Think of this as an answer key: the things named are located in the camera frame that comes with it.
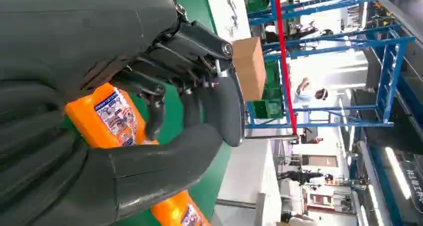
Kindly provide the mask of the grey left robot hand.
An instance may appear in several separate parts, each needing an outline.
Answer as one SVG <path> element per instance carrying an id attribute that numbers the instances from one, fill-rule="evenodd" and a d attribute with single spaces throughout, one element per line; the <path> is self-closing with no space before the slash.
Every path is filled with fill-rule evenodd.
<path id="1" fill-rule="evenodd" d="M 233 46 L 178 0 L 0 0 L 0 223 L 110 226 L 244 138 Z"/>

